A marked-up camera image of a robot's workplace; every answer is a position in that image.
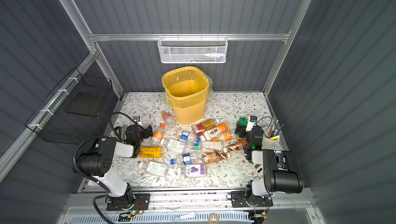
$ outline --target white wire basket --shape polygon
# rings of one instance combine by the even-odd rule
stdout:
[[[227,47],[226,37],[162,36],[158,39],[162,63],[225,63]]]

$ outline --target leaf pattern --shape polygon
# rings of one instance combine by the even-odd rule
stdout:
[[[159,92],[131,92],[128,93],[121,112],[130,116],[140,116],[143,127],[152,124],[155,131],[163,122],[161,111],[173,115],[172,108],[164,103],[164,93]],[[206,102],[205,117],[201,122],[210,118],[220,118],[230,129],[235,129],[236,121],[247,114],[257,117],[269,115],[269,109],[263,93],[223,93],[215,92]],[[132,123],[126,117],[119,115],[115,126]],[[190,126],[177,124],[173,128],[167,127],[164,134],[166,137],[176,137],[176,128],[191,129]],[[149,139],[144,139],[142,146],[148,145]],[[279,150],[278,142],[263,144],[263,148]],[[166,151],[162,158],[156,159],[170,164],[170,159],[181,156],[172,151]],[[154,188],[154,187],[244,187],[250,180],[256,179],[253,172],[253,164],[250,164],[243,152],[231,152],[231,158],[214,164],[207,165],[207,176],[203,178],[186,178],[171,168],[165,177],[157,177],[146,174],[139,169],[141,162],[147,158],[118,158],[113,157],[112,167],[118,175],[131,186]]]

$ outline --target yellow highlighter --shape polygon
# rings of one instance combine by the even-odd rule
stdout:
[[[276,140],[276,139],[279,139],[279,136],[278,136],[278,135],[275,136],[275,137],[271,137],[271,138],[270,138],[270,140]]]

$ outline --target black wire basket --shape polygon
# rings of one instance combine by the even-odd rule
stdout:
[[[32,116],[25,126],[47,142],[79,144],[101,135],[106,128],[108,112],[102,111],[112,93],[111,80],[79,74],[39,117]]]

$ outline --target pen holder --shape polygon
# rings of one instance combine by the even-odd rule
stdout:
[[[264,136],[263,136],[263,141],[262,141],[262,149],[272,149],[272,146],[279,141],[279,139],[276,140],[270,140],[268,139],[268,134],[270,133],[271,127],[267,126],[263,128],[264,130]]]

